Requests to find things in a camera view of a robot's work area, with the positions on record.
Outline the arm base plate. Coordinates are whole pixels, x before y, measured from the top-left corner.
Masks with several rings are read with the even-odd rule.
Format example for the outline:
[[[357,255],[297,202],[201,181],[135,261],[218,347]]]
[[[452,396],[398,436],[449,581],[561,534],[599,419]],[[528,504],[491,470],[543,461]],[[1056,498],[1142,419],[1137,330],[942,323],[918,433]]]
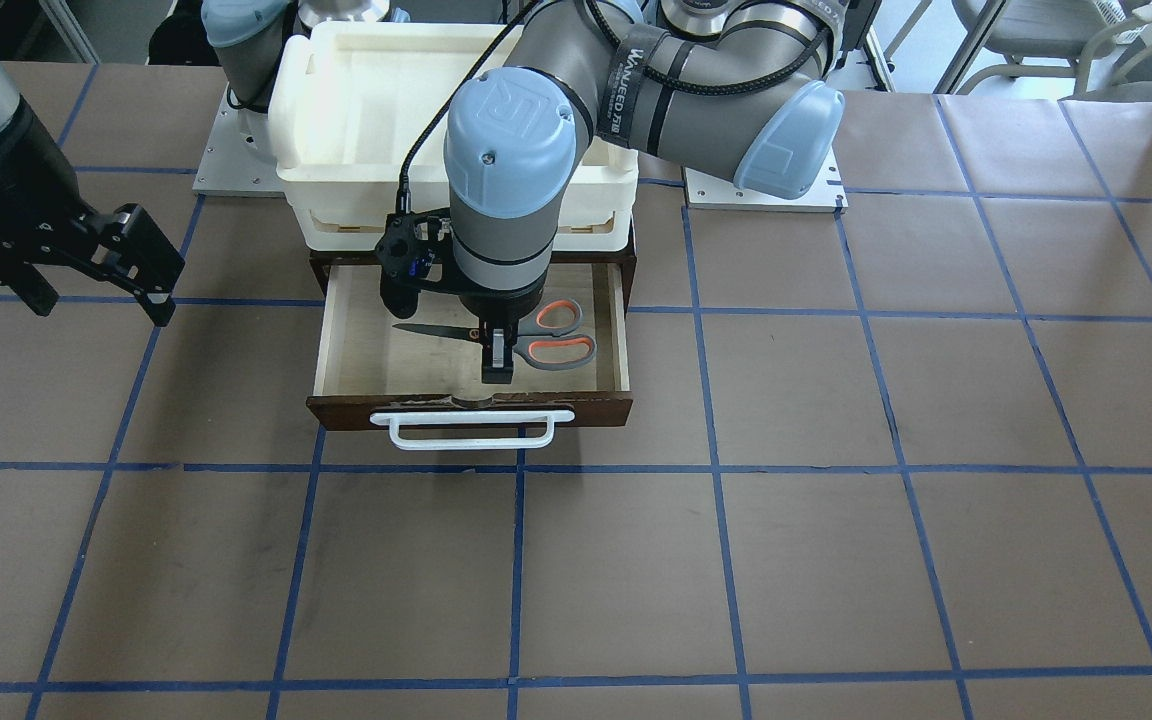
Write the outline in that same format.
[[[285,195],[270,141],[268,114],[238,109],[225,88],[198,161],[194,191],[202,196],[268,197]]]
[[[835,151],[831,149],[812,185],[797,199],[782,199],[755,190],[741,190],[723,179],[691,168],[682,169],[687,204],[691,209],[727,211],[796,211],[796,213],[835,213],[849,209],[844,182],[838,172]]]

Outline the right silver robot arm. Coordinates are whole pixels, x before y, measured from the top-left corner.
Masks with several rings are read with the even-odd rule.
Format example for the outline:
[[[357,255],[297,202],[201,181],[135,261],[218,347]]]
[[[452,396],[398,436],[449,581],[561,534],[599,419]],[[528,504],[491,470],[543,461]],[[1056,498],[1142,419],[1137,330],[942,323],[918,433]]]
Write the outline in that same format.
[[[82,199],[76,172],[0,63],[0,286],[46,316],[58,291],[41,265],[119,287],[164,327],[184,262],[141,205],[101,214]]]

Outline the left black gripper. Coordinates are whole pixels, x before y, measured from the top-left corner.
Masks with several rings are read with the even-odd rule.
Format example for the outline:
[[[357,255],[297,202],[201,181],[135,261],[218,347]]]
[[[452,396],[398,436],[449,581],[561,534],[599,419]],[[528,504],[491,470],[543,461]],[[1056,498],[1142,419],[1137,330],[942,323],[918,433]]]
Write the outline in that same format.
[[[483,346],[482,382],[492,386],[511,384],[516,342],[511,325],[520,323],[540,304],[544,283],[535,281],[517,290],[492,290],[472,281],[460,283],[460,301],[477,320],[473,340]]]

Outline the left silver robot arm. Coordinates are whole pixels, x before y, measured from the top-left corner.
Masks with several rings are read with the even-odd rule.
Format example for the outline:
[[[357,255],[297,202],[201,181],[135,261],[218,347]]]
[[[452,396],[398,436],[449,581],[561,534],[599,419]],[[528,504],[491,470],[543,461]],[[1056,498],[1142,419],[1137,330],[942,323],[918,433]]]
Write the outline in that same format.
[[[824,81],[842,1],[717,3],[708,44],[670,35],[635,1],[541,1],[503,65],[450,99],[444,167],[450,256],[473,290],[485,382],[511,382],[522,314],[541,296],[568,184],[591,141],[797,199],[844,114]]]

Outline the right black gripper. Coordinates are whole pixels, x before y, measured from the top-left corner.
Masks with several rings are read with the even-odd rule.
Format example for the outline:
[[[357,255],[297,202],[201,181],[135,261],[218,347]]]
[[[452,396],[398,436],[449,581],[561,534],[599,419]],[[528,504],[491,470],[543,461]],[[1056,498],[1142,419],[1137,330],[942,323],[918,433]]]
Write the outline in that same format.
[[[0,129],[0,286],[37,316],[59,293],[36,264],[69,266],[132,295],[156,327],[175,313],[185,260],[138,204],[93,213],[76,172],[26,100]]]

